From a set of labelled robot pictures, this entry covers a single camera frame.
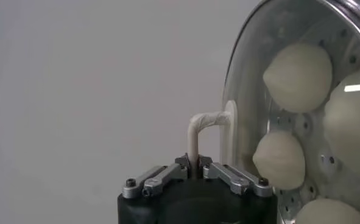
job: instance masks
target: white backdrop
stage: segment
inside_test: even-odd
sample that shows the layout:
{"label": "white backdrop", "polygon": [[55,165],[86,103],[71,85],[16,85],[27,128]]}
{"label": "white backdrop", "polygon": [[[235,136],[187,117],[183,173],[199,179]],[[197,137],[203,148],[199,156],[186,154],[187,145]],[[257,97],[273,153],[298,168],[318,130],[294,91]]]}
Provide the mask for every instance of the white backdrop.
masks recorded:
{"label": "white backdrop", "polygon": [[[117,223],[128,177],[220,110],[258,0],[0,0],[0,224]],[[219,131],[200,136],[219,158]]]}

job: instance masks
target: white pipe connector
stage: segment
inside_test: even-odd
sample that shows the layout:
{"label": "white pipe connector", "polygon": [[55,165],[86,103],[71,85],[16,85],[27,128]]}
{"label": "white pipe connector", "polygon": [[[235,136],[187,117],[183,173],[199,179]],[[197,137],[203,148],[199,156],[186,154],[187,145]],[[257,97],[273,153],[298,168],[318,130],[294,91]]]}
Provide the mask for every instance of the white pipe connector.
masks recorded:
{"label": "white pipe connector", "polygon": [[197,163],[199,160],[199,132],[204,128],[214,125],[227,125],[230,139],[233,139],[236,129],[236,104],[230,100],[226,104],[225,111],[197,114],[191,118],[188,127],[188,159],[191,165],[191,178],[197,178]]}

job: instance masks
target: hole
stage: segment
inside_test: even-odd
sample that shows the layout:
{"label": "hole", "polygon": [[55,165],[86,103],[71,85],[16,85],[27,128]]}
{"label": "hole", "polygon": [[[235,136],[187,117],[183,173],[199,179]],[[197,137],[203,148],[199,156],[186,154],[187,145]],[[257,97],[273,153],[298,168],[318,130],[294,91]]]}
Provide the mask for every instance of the hole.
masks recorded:
{"label": "hole", "polygon": [[356,63],[356,61],[357,61],[357,57],[355,55],[350,56],[350,58],[349,58],[350,64],[354,64],[354,63]]}
{"label": "hole", "polygon": [[325,46],[325,40],[320,40],[318,42],[318,45],[321,46],[321,47],[324,47]]}
{"label": "hole", "polygon": [[341,35],[341,37],[346,37],[346,35],[348,35],[348,30],[347,29],[341,30],[340,35]]}

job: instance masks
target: perforated metal disc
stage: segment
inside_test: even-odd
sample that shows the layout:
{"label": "perforated metal disc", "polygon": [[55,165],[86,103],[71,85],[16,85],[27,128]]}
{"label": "perforated metal disc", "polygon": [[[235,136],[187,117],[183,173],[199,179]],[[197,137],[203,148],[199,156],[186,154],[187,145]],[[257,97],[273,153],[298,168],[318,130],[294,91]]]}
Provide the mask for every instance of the perforated metal disc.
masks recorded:
{"label": "perforated metal disc", "polygon": [[[318,44],[329,53],[333,64],[333,84],[360,70],[360,41],[336,17],[325,19],[308,30],[301,40]],[[324,105],[306,114],[292,114],[270,99],[270,130],[288,130],[299,139],[306,158],[305,184],[294,191],[280,191],[279,210],[286,223],[294,223],[296,213],[316,197],[333,198],[360,211],[360,178],[333,156],[323,136]]]}
{"label": "perforated metal disc", "polygon": [[[233,99],[238,105],[238,148],[233,149],[233,165],[257,173],[252,155],[258,141],[269,131],[290,131],[303,147],[306,178],[293,191],[275,190],[281,222],[294,223],[305,204],[322,197],[340,200],[360,211],[360,177],[333,155],[322,124],[331,91],[344,77],[360,70],[360,37],[349,23],[317,1],[281,0],[278,5],[263,5],[262,13],[257,13],[236,43],[225,84],[224,103]],[[324,48],[333,64],[329,96],[316,110],[300,114],[274,103],[262,81],[277,52],[298,42]],[[227,162],[225,150],[223,163]]]}

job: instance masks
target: transparent dome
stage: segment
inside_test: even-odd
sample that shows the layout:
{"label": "transparent dome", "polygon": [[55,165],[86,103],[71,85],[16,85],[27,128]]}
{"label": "transparent dome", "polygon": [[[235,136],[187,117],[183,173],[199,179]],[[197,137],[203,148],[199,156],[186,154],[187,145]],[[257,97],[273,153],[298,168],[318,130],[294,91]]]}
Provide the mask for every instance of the transparent dome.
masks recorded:
{"label": "transparent dome", "polygon": [[[297,71],[306,65],[304,73]],[[223,105],[229,100],[238,107],[237,139],[227,149],[221,136],[222,163],[259,175],[253,157],[260,140],[276,131],[290,133],[302,148],[304,181],[293,189],[275,188],[286,223],[316,198],[360,212],[360,1],[262,2],[235,44]]]}

